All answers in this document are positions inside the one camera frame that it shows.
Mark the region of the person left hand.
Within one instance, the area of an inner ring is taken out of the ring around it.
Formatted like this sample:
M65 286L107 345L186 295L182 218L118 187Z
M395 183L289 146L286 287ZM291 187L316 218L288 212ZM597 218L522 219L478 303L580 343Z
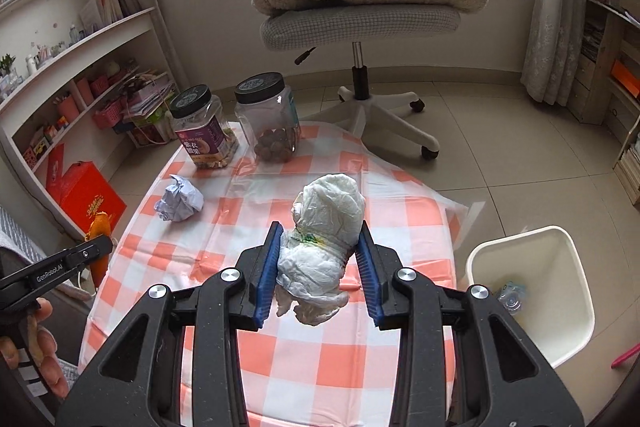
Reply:
M28 318L29 351L32 352L41 375L50 389L57 397L65 399L70 387L56 356L58 344L53 335L41 325L50 317L53 307L46 298L40 297L37 301L39 308Z

